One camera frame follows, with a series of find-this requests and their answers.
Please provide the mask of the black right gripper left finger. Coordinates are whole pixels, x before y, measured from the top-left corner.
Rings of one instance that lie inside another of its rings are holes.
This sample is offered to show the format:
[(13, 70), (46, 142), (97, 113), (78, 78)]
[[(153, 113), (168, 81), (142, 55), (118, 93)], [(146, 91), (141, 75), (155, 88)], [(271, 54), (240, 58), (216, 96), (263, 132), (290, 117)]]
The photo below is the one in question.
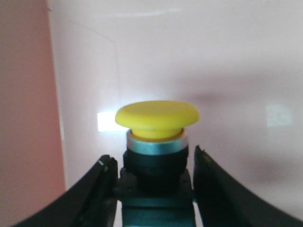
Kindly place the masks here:
[(117, 199), (117, 161), (103, 155), (67, 192), (17, 223), (18, 227), (112, 227)]

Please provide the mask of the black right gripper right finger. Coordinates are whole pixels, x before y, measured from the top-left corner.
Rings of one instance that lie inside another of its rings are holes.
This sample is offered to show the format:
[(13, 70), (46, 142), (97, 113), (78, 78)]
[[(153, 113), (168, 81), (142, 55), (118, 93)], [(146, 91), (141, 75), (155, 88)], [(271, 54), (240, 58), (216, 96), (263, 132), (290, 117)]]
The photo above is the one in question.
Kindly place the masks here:
[(194, 192), (205, 227), (301, 227), (303, 222), (245, 188), (199, 146)]

